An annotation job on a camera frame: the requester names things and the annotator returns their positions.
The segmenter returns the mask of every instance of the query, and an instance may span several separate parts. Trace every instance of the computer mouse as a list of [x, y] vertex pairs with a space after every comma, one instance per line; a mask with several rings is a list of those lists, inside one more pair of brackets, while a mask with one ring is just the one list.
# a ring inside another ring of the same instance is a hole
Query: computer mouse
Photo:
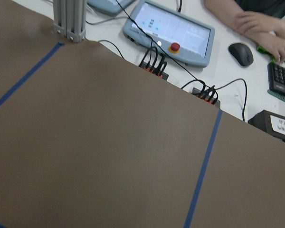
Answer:
[[234, 43], [228, 47], [228, 51], [244, 67], [253, 63], [253, 55], [251, 50], [246, 44]]

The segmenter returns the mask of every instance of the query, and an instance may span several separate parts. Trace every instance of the metal post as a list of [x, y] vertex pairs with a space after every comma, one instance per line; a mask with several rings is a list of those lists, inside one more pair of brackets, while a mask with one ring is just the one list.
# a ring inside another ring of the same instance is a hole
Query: metal post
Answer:
[[54, 0], [54, 29], [75, 43], [86, 35], [87, 0]]

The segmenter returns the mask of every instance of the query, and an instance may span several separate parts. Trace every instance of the black keyboard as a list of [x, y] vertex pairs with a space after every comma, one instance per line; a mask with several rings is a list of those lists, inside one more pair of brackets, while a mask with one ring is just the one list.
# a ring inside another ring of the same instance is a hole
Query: black keyboard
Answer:
[[269, 89], [285, 96], [285, 68], [274, 63], [268, 64]]

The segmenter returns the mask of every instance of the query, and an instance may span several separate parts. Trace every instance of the white table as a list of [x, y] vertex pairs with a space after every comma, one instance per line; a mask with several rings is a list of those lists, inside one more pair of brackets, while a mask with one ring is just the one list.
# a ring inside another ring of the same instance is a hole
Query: white table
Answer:
[[[52, 3], [46, 0], [14, 0], [15, 2], [50, 18], [53, 18]], [[177, 10], [178, 0], [153, 0], [168, 8]], [[126, 8], [130, 14], [138, 0]], [[262, 110], [268, 110], [276, 114], [285, 116], [285, 102], [269, 95], [267, 64], [269, 56], [261, 55], [256, 51], [256, 45], [251, 40], [233, 32], [231, 29], [216, 19], [203, 5], [203, 0], [183, 1], [182, 14], [200, 20], [213, 26], [216, 30], [210, 63], [206, 68], [186, 66], [186, 68], [197, 78], [206, 82], [207, 85], [215, 85], [216, 88], [236, 79], [243, 78], [247, 82], [248, 97], [245, 111], [246, 121]], [[99, 12], [87, 12], [86, 20], [97, 22], [110, 18]], [[118, 46], [125, 59], [138, 65], [146, 51], [146, 48], [136, 45], [128, 40], [122, 32], [126, 19], [113, 20], [100, 25], [91, 26], [86, 24], [86, 38], [98, 41], [107, 39]], [[247, 44], [254, 55], [254, 63], [249, 67], [240, 66], [237, 61], [229, 54], [228, 46], [235, 42]], [[115, 47], [109, 43], [103, 43], [110, 50], [118, 54]], [[168, 82], [177, 87], [182, 87], [192, 80], [187, 72], [181, 69], [173, 61], [168, 59], [165, 72], [169, 74]], [[200, 88], [194, 83], [184, 88], [190, 92], [193, 87]], [[221, 109], [239, 119], [242, 118], [242, 107], [245, 97], [245, 87], [243, 82], [237, 81], [228, 87], [218, 91]]]

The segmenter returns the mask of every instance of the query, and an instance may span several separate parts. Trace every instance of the red button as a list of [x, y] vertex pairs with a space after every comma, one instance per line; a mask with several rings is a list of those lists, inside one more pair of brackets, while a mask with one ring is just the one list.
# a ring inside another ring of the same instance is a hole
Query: red button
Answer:
[[170, 49], [171, 49], [171, 51], [178, 51], [180, 49], [180, 47], [181, 46], [178, 43], [173, 43], [173, 44], [171, 44]]

